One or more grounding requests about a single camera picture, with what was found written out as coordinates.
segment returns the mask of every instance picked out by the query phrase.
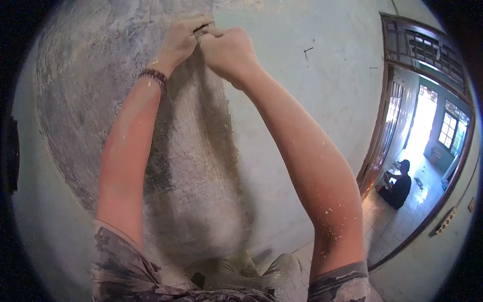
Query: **light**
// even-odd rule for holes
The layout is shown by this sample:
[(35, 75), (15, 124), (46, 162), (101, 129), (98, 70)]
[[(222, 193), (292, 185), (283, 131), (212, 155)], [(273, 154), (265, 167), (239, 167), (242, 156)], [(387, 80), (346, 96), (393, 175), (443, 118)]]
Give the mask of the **light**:
[(427, 79), (428, 81), (435, 83), (436, 85), (440, 86), (440, 84), (438, 82), (436, 82), (435, 80), (433, 80), (431, 78), (428, 78), (427, 76), (424, 76), (422, 74), (420, 74), (419, 76), (422, 77), (423, 79)]
[(426, 63), (426, 62), (419, 61), (419, 63), (420, 63), (420, 64), (423, 64), (423, 65), (425, 65), (425, 66), (428, 66), (429, 68), (434, 69), (434, 70), (436, 70), (437, 72), (439, 72), (439, 71), (440, 71), (438, 68), (436, 68), (436, 67), (434, 67), (433, 65), (428, 64), (428, 63)]
[(423, 203), (426, 201), (426, 197), (427, 197), (427, 188), (424, 189), (423, 192), (421, 192), (421, 195), (419, 196), (419, 198), (417, 199), (418, 203)]

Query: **shirt sleeve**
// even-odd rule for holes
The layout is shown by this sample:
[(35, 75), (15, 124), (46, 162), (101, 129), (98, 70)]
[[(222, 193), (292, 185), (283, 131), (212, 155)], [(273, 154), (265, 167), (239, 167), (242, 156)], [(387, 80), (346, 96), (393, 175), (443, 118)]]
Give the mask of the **shirt sleeve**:
[(309, 286), (308, 302), (368, 302), (370, 294), (367, 263), (360, 261), (328, 272)]
[(92, 257), (92, 299), (113, 301), (132, 298), (157, 288), (153, 265), (125, 235), (96, 221)]

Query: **camouflage shirt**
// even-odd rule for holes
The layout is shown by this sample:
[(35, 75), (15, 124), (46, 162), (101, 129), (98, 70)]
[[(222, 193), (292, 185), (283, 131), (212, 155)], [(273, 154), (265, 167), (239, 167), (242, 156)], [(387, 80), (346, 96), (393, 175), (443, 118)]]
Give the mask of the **camouflage shirt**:
[[(223, 301), (271, 302), (275, 297), (256, 289), (185, 290), (160, 284), (157, 267), (116, 228), (96, 223), (92, 266), (93, 301)], [(368, 301), (367, 265), (357, 262), (329, 272), (309, 286), (308, 301)]]

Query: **person sitting on floor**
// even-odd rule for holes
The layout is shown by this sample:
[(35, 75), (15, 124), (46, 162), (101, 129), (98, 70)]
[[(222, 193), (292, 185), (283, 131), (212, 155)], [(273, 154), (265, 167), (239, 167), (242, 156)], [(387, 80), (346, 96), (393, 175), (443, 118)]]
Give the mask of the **person sitting on floor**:
[[(393, 208), (398, 210), (404, 205), (406, 198), (411, 190), (411, 177), (408, 175), (409, 171), (409, 160), (405, 159), (400, 162), (401, 175), (395, 175), (386, 171), (384, 173), (384, 182), (387, 187), (378, 186), (376, 187), (379, 195), (384, 198), (384, 200)], [(392, 184), (389, 180), (391, 178), (396, 179), (396, 183)]]

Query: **black shirt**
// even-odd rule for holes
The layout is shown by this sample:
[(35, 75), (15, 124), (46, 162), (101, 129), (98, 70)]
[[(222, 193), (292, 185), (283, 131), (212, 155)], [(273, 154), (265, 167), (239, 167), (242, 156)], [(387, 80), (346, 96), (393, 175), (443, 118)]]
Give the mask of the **black shirt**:
[(392, 186), (392, 194), (400, 204), (403, 204), (411, 190), (411, 178), (404, 175)]

